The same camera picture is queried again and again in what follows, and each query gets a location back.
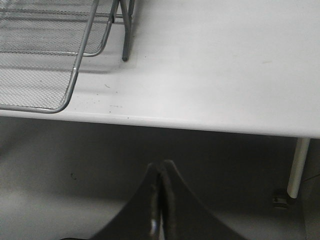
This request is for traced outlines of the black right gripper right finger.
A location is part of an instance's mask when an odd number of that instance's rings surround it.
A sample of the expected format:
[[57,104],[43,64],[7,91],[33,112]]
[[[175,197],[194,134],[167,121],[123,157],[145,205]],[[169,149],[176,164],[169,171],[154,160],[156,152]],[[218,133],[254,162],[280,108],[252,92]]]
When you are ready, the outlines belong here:
[[185,183],[175,163],[160,167],[162,229],[166,240],[243,240],[215,217]]

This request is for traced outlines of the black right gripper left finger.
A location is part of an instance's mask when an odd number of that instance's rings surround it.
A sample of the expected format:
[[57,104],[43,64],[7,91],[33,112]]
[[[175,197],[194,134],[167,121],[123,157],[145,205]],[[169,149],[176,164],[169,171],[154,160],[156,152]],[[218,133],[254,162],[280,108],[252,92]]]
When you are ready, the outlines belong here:
[[147,166],[145,176],[133,197],[92,240],[158,240],[161,209],[160,172],[154,163]]

